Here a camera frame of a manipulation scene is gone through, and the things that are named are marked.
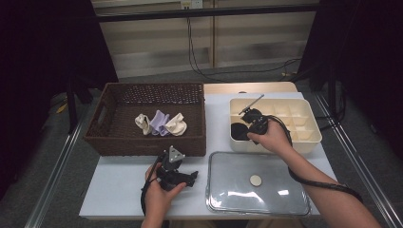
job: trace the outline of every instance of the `purple cloth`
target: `purple cloth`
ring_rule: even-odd
[[[157,110],[154,118],[151,120],[150,125],[152,126],[151,134],[165,136],[170,134],[166,130],[165,124],[169,121],[169,114],[163,114],[160,110]]]

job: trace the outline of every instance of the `round white button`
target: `round white button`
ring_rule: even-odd
[[[258,175],[254,175],[250,178],[250,180],[252,185],[258,187],[261,185],[261,177],[259,177]]]

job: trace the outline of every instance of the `metal frame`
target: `metal frame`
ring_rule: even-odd
[[[315,97],[322,112],[329,117],[328,122],[332,126],[340,144],[343,146],[344,152],[346,152],[346,155],[352,162],[355,171],[361,178],[389,227],[403,227],[403,221],[400,219],[399,215],[393,208],[392,203],[374,179],[374,176],[371,174],[365,162],[361,159],[359,152],[354,147],[347,133],[344,131],[344,128],[341,124],[337,123],[337,120],[331,117],[331,110],[329,110],[330,107],[326,102],[326,99],[320,93],[316,93]]]
[[[334,7],[344,7],[339,2],[334,3],[316,3],[316,4],[300,4],[300,5],[282,5],[267,7],[244,7],[244,8],[214,8],[214,9],[189,9],[189,10],[167,10],[167,11],[151,11],[151,12],[135,12],[135,13],[116,13],[116,14],[100,14],[96,17],[77,18],[80,21],[89,22],[121,22],[121,21],[140,21],[170,18],[187,18],[187,17],[208,17],[208,16],[229,16],[229,15],[245,15],[245,14],[266,14],[266,13],[284,13],[284,12],[304,12],[317,10],[330,10]]]
[[[86,104],[84,110],[81,113],[80,121],[74,128],[72,134],[67,136],[65,145],[60,153],[59,159],[53,167],[53,171],[50,174],[47,185],[45,186],[41,197],[35,204],[32,212],[30,213],[29,219],[25,225],[25,228],[39,228],[42,225],[42,221],[45,218],[45,215],[48,211],[50,203],[53,199],[53,195],[56,191],[57,184],[59,183],[60,178],[62,177],[62,173],[65,170],[67,165],[68,158],[71,154],[71,151],[74,148],[75,143],[77,142],[78,136],[83,127],[83,121],[85,116],[87,115],[89,110],[89,104]]]

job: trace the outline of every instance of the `beige object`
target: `beige object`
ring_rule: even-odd
[[[143,130],[144,135],[148,135],[151,132],[152,127],[150,126],[150,121],[143,113],[136,118],[135,122],[136,125]]]
[[[230,123],[245,124],[240,112],[256,99],[232,99],[230,102]],[[322,140],[311,106],[303,99],[260,99],[251,108],[263,115],[273,115],[281,119],[290,131],[293,147],[300,154],[311,153]],[[235,152],[268,152],[261,144],[252,141],[237,141],[230,137],[231,148]]]
[[[252,185],[254,185],[255,187],[261,185],[261,177],[259,177],[258,175],[252,176],[249,181],[251,181]]]
[[[181,136],[187,128],[187,124],[183,121],[183,118],[182,113],[178,113],[178,115],[165,124],[166,130],[174,136]]]

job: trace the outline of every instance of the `person's left hand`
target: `person's left hand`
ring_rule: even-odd
[[[145,194],[145,220],[148,218],[152,218],[155,220],[163,221],[165,214],[168,212],[172,200],[181,193],[183,188],[186,186],[186,183],[180,183],[171,191],[167,192],[163,190],[160,184],[157,182],[157,174],[156,170],[161,167],[161,163],[157,163],[157,166],[152,173],[151,176],[151,183],[148,187],[148,190]],[[151,172],[152,165],[148,168],[147,172],[145,173],[145,180],[147,180],[149,173]]]

